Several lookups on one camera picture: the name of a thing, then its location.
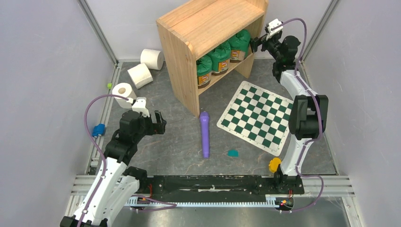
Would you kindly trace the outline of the white toilet roll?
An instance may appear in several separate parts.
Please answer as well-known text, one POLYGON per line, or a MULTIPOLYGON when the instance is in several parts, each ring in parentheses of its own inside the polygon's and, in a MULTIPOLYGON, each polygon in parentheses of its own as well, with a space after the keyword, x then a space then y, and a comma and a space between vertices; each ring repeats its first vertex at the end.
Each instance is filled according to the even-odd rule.
POLYGON ((140 55, 140 63, 144 63, 149 69, 161 70, 165 58, 162 51, 143 49, 140 55))
MULTIPOLYGON (((128 99, 136 100, 137 96, 135 92, 133 91, 131 85, 129 83, 119 83, 117 84, 113 89, 112 89, 112 94, 113 95, 118 95, 122 96, 128 99)), ((114 99, 117 101, 119 106, 124 109, 131 109, 132 107, 132 102, 128 102, 125 99, 119 98, 119 97, 114 97, 114 99)))
POLYGON ((128 74, 137 89, 140 89, 153 81, 149 68, 144 63, 140 63, 129 69, 128 74))

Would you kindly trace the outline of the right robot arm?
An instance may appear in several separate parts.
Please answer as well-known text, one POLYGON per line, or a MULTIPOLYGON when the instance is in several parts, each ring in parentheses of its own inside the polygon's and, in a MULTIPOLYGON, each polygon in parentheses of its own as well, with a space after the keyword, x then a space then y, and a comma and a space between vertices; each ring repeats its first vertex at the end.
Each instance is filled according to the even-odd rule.
POLYGON ((301 174, 308 149, 323 135, 327 123, 328 97, 317 94, 300 76, 299 61, 296 58, 300 41, 289 35, 281 42, 280 37, 278 33, 254 38, 250 41, 250 47, 252 52, 260 47, 273 56, 273 76, 293 99, 288 125, 291 139, 279 169, 284 175, 273 180, 274 189, 285 193, 292 187, 288 176, 301 174))

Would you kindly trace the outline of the white toilet roll back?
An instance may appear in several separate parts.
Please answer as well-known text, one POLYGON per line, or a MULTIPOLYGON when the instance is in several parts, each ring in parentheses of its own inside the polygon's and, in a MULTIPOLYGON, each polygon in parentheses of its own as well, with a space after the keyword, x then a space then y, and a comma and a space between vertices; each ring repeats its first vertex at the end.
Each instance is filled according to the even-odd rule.
POLYGON ((144 63, 149 69, 161 70, 165 58, 162 51, 143 49, 140 55, 140 63, 144 63))

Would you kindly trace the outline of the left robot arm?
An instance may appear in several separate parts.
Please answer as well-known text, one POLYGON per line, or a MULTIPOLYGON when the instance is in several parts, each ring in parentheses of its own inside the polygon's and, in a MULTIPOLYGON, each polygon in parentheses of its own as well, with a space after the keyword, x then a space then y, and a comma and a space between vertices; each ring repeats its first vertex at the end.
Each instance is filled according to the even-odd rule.
POLYGON ((105 164, 92 183, 82 204, 71 217, 64 216, 61 227, 110 227, 129 198, 148 188, 147 172, 129 166, 145 136, 164 134, 166 120, 155 111, 156 122, 143 112, 122 114, 119 129, 105 147, 105 164))

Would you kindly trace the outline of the white toilet roll front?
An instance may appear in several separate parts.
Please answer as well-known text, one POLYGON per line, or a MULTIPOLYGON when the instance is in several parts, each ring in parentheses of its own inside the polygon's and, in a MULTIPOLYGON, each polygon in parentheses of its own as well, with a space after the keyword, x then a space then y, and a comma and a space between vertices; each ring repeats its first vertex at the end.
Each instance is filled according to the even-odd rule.
MULTIPOLYGON (((137 96, 135 92, 133 91, 131 85, 129 83, 119 83, 117 84, 113 89, 112 89, 112 94, 113 95, 118 95, 122 96, 128 99, 136 100, 137 96)), ((119 106, 124 109, 131 109, 132 107, 132 102, 128 102, 125 99, 119 98, 119 97, 114 97, 114 99, 117 101, 119 106)))

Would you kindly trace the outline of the green roll orange label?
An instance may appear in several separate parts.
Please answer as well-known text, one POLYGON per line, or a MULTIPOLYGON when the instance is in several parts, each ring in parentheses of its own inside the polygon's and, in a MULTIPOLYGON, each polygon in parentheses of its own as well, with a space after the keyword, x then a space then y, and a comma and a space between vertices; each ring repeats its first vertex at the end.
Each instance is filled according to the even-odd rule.
POLYGON ((220 75, 228 70, 231 46, 228 41, 218 45, 207 53, 212 61, 212 75, 220 75))

